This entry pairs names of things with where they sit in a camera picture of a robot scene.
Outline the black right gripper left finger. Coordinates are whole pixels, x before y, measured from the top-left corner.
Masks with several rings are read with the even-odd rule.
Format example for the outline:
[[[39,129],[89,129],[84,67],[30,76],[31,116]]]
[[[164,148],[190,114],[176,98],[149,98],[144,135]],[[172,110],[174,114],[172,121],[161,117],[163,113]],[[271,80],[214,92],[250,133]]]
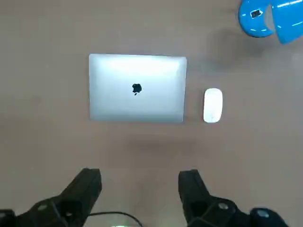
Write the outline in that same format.
[[[82,169],[57,196],[34,204],[16,215],[13,210],[0,210],[2,227],[82,227],[102,191],[99,169]]]

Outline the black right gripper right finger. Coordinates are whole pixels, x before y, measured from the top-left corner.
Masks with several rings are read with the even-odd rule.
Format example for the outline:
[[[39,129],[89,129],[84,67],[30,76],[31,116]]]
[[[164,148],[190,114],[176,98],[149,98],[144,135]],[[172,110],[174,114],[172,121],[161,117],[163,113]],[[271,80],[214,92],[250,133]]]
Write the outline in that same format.
[[[253,208],[248,214],[228,199],[212,196],[198,170],[181,171],[178,192],[188,227],[285,227],[273,210]]]

